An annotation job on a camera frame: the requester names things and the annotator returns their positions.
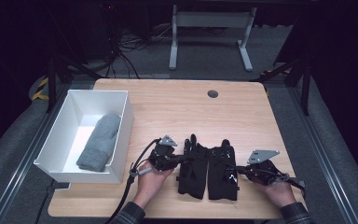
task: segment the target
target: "metal frame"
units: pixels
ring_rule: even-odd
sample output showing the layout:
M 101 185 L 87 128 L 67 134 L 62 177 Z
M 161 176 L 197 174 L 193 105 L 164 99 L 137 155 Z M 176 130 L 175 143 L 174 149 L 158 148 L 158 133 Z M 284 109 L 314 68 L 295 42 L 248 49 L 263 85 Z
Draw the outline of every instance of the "metal frame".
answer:
M 238 40 L 238 48 L 241 53 L 245 70 L 253 71 L 251 60 L 246 50 L 246 43 L 251 33 L 252 25 L 255 19 L 256 7 L 252 7 L 250 12 L 189 12 L 178 11 L 177 5 L 173 6 L 172 11 L 172 46 L 170 57 L 170 70 L 176 69 L 178 54 L 177 29 L 180 26 L 185 27 L 229 27 L 244 28 L 242 40 Z
M 295 88 L 287 88 L 291 100 L 294 102 L 297 114 L 301 117 L 304 128 L 309 134 L 310 140 L 312 142 L 312 149 L 315 153 L 316 159 L 321 166 L 322 171 L 324 172 L 324 177 L 326 178 L 327 184 L 329 185 L 331 192 L 333 193 L 338 208 L 345 219 L 345 223 L 358 223 L 358 216 L 354 211 L 354 208 L 348 199 L 347 192 L 342 186 L 341 180 L 336 173 L 336 170 L 333 167 L 332 162 L 327 156 L 324 145 L 321 142 L 319 135 L 317 134 L 312 121 L 309 116 L 303 114 L 302 107 L 299 104 L 300 97 L 296 92 Z

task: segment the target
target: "black jacket sleeve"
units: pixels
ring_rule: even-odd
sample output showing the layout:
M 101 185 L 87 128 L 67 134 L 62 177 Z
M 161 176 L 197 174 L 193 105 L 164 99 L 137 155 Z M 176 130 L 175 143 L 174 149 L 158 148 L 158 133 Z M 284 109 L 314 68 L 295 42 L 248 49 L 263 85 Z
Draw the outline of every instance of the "black jacket sleeve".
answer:
M 113 224 L 140 224 L 145 217 L 145 211 L 136 203 L 129 202 L 115 216 Z
M 290 224 L 314 224 L 312 217 L 302 203 L 291 203 L 280 209 L 281 214 Z

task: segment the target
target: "wire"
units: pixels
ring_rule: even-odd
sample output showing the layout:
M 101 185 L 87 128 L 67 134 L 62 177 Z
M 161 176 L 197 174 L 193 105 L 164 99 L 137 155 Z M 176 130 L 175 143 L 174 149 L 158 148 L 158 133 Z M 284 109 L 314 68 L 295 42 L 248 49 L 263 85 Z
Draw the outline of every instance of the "wire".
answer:
M 159 41 L 163 40 L 163 39 L 170 39 L 168 37 L 166 37 L 165 35 L 167 35 L 166 33 L 171 30 L 172 27 L 168 27 L 166 28 L 164 31 L 162 31 L 160 34 L 156 35 L 156 36 L 152 36 L 150 39 L 148 39 L 147 41 L 144 41 L 142 38 L 140 37 L 134 37 L 134 38 L 130 38 L 128 37 L 126 40 L 124 41 L 121 41 L 120 42 L 120 46 L 123 48 L 123 49 L 129 49 L 129 50 L 126 50 L 125 52 L 131 52 L 135 49 L 137 50 L 142 50 L 142 49 L 145 49 L 147 48 L 148 46 L 150 46 L 151 44 L 154 44 L 154 43 L 158 43 Z M 129 44 L 134 44 L 135 46 L 134 47 L 127 47 L 125 45 L 129 45 Z
M 136 77 L 138 77 L 138 79 L 141 79 L 141 78 L 138 76 L 138 73 L 136 72 L 135 67 L 133 66 L 133 64 L 131 63 L 131 61 L 130 61 L 123 53 L 120 53 L 120 56 L 122 57 L 122 59 L 124 60 L 124 63 L 125 63 L 126 65 L 127 65 L 127 62 L 130 64 L 130 66 L 131 66 L 133 72 L 135 73 Z
M 62 36 L 63 40 L 65 41 L 66 46 L 67 46 L 68 49 L 71 51 L 72 56 L 74 56 L 74 58 L 75 58 L 79 63 L 81 63 L 81 61 L 77 58 L 77 56 L 76 56 L 74 50 L 72 49 L 71 45 L 69 44 L 69 41 L 66 39 L 65 34 L 64 34 L 63 31 L 60 29 L 60 26 L 59 26 L 59 24 L 57 23 L 57 21 L 56 21 L 54 15 L 53 15 L 53 13 L 52 13 L 51 10 L 50 10 L 50 8 L 48 7 L 48 5 L 47 5 L 46 3 L 44 3 L 44 4 L 45 4 L 45 8 L 46 8 L 47 11 L 48 11 L 49 16 L 51 17 L 51 19 L 52 19 L 53 22 L 54 22 L 54 25 L 56 26 L 56 28 L 57 28 L 57 30 L 59 31 L 60 35 Z
M 119 58 L 123 60 L 124 64 L 126 64 L 127 69 L 129 70 L 129 78 L 131 78 L 130 77 L 130 67 L 127 65 L 127 61 L 124 58 L 122 58 L 121 56 L 119 56 Z
M 104 64 L 101 64 L 101 65 L 98 65 L 98 66 L 95 66 L 95 67 L 92 67 L 92 68 L 89 68 L 87 67 L 90 71 L 93 71 L 93 72 L 99 72 L 99 71 L 102 71 L 104 70 L 104 68 L 108 67 L 110 62 L 113 62 L 112 59 L 108 59 L 108 62 L 104 63 Z M 79 74 L 83 74 L 83 72 L 81 72 L 80 70 L 77 70 L 77 69 L 73 69 L 73 68 L 68 68 L 73 74 L 75 75 L 79 75 Z
M 208 33 L 208 34 L 211 34 L 211 35 L 221 35 L 222 33 L 225 32 L 226 29 L 227 28 L 218 28 L 218 27 L 200 28 L 200 30 L 202 32 L 205 32 L 205 33 Z
M 46 200 L 48 199 L 48 195 L 50 194 L 50 190 L 53 187 L 54 181 L 55 181 L 54 179 L 51 179 L 50 184 L 46 188 L 45 198 L 43 199 L 43 202 L 40 205 L 39 211 L 37 212 L 37 217 L 36 217 L 36 221 L 34 222 L 34 224 L 37 224 L 39 222 L 39 218 L 42 214 L 43 208 L 45 207 Z
M 107 67 L 107 71 L 106 71 L 105 77 L 107 77 L 107 75 L 109 74 L 109 70 L 110 70 L 110 64 L 109 64 L 109 66 Z
M 123 194 L 123 197 L 121 197 L 121 201 L 120 203 L 118 204 L 117 208 L 116 208 L 116 211 L 112 214 L 112 216 L 106 220 L 105 224 L 108 224 L 110 223 L 113 218 L 115 218 L 115 216 L 118 214 L 118 212 L 121 210 L 121 207 L 123 206 L 124 202 L 126 201 L 127 199 L 127 196 L 129 194 L 129 191 L 130 191 L 130 187 L 131 187 L 131 184 L 133 183 L 133 180 L 135 179 L 135 175 L 133 174 L 136 174 L 137 172 L 137 168 L 139 166 L 140 163 L 144 162 L 145 160 L 141 161 L 141 158 L 144 156 L 144 154 L 146 153 L 146 151 L 155 143 L 158 143 L 160 139 L 155 139 L 153 140 L 151 143 L 149 143 L 149 145 L 147 145 L 147 147 L 144 149 L 144 151 L 141 153 L 141 155 L 138 157 L 138 159 L 136 160 L 136 162 L 133 164 L 133 166 L 131 166 L 131 169 L 130 169 L 130 175 L 129 175 L 129 178 L 127 179 L 127 185 L 126 185 L 126 188 L 124 189 L 124 194 Z
M 111 64 L 111 66 L 112 66 L 113 77 L 116 78 L 116 71 L 115 71 L 115 69 L 113 69 L 113 65 L 112 65 L 112 64 Z

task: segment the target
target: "human hand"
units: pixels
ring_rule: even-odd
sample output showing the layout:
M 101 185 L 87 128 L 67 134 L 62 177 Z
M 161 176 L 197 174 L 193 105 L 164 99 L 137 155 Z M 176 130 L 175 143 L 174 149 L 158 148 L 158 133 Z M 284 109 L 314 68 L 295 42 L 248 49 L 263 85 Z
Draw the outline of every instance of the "human hand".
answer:
M 153 167 L 150 161 L 146 161 L 141 165 L 139 170 L 144 170 L 148 167 Z M 150 172 L 138 175 L 138 191 L 132 201 L 138 204 L 142 209 L 145 209 L 150 201 L 157 195 L 165 179 L 172 171 L 173 169 L 159 172 L 153 168 Z
M 274 182 L 268 186 L 255 183 L 255 185 L 267 195 L 273 204 L 277 205 L 279 208 L 291 203 L 296 203 L 295 195 L 289 183 Z

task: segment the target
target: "white plastic bin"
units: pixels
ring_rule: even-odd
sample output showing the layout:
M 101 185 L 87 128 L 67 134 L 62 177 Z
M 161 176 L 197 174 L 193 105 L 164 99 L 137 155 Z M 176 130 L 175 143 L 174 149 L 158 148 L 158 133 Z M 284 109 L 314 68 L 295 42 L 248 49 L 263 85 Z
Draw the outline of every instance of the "white plastic bin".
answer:
M 81 170 L 76 161 L 97 121 L 108 113 L 121 116 L 113 155 L 101 173 Z M 34 164 L 58 182 L 119 184 L 123 180 L 132 121 L 127 91 L 69 90 Z

